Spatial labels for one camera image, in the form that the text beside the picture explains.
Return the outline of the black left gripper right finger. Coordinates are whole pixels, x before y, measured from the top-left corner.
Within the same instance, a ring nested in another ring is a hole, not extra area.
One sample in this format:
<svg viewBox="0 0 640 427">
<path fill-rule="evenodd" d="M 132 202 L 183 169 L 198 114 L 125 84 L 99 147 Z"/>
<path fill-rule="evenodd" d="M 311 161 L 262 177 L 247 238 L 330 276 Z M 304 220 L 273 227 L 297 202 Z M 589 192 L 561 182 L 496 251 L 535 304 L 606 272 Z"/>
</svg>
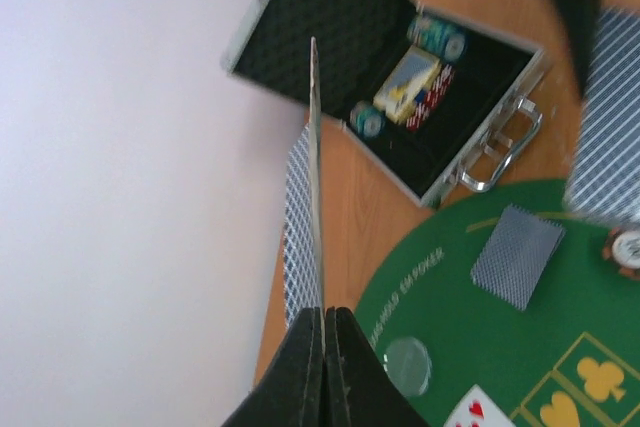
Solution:
<svg viewBox="0 0 640 427">
<path fill-rule="evenodd" d="M 393 386 L 351 310 L 325 315 L 326 426 L 425 426 Z"/>
</svg>

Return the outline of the blue orange chip stack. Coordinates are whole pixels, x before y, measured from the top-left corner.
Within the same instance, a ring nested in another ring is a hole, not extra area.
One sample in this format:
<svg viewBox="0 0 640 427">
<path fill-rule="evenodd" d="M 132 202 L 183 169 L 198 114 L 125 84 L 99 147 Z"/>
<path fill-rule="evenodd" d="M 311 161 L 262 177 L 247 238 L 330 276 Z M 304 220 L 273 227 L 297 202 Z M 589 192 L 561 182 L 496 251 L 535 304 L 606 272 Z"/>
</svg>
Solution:
<svg viewBox="0 0 640 427">
<path fill-rule="evenodd" d="M 349 125 L 356 134 L 364 139 L 373 139 L 380 135 L 386 123 L 386 116 L 371 103 L 358 102 L 350 111 Z"/>
</svg>

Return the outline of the brown black chip stack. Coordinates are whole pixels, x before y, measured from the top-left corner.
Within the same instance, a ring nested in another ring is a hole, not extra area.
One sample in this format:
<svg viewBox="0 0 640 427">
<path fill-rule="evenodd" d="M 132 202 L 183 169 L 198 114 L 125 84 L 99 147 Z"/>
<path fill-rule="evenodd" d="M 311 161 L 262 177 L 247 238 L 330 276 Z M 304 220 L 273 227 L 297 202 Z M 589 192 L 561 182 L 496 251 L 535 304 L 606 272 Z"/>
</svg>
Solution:
<svg viewBox="0 0 640 427">
<path fill-rule="evenodd" d="M 462 28 L 426 14 L 414 17 L 408 27 L 407 37 L 415 46 L 447 63 L 458 62 L 467 47 L 467 34 Z"/>
</svg>

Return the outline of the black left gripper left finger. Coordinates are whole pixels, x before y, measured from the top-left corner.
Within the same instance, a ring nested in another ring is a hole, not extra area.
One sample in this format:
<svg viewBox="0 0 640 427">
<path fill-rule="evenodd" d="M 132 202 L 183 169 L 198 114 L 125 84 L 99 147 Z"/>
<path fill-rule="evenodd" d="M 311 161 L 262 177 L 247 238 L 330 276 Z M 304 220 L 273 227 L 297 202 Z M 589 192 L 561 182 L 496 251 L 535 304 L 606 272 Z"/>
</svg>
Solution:
<svg viewBox="0 0 640 427">
<path fill-rule="evenodd" d="M 260 382 L 226 426 L 318 426 L 322 419 L 322 311 L 304 308 Z"/>
</svg>

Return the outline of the dealt blue card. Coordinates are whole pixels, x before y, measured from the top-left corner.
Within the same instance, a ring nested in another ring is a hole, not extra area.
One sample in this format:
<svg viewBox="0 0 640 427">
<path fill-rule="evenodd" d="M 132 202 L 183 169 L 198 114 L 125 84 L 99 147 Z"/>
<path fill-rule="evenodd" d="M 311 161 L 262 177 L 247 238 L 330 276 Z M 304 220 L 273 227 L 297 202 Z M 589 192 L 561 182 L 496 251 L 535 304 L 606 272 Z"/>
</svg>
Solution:
<svg viewBox="0 0 640 427">
<path fill-rule="evenodd" d="M 507 206 L 471 269 L 473 284 L 525 310 L 564 235 L 561 224 Z"/>
</svg>

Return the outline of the clear acrylic dealer button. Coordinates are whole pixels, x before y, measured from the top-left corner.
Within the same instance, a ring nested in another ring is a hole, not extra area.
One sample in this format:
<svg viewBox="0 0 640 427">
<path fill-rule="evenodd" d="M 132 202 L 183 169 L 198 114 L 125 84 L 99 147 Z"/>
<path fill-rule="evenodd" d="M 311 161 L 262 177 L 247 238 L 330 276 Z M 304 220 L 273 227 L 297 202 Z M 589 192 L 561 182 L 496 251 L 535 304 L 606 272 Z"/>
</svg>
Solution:
<svg viewBox="0 0 640 427">
<path fill-rule="evenodd" d="M 392 341 L 383 355 L 383 368 L 393 386 L 404 397 L 423 395 L 432 375 L 428 349 L 415 337 Z"/>
</svg>

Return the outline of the blue card deck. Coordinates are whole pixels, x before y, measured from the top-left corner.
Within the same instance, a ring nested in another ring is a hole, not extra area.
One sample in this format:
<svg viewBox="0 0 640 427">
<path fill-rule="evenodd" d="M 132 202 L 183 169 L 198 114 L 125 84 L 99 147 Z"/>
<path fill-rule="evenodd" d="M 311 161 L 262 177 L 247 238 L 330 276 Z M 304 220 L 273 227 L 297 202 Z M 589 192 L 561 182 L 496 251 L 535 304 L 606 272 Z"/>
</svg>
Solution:
<svg viewBox="0 0 640 427">
<path fill-rule="evenodd" d="M 565 203 L 605 225 L 639 222 L 639 14 L 611 7 L 597 22 Z"/>
</svg>

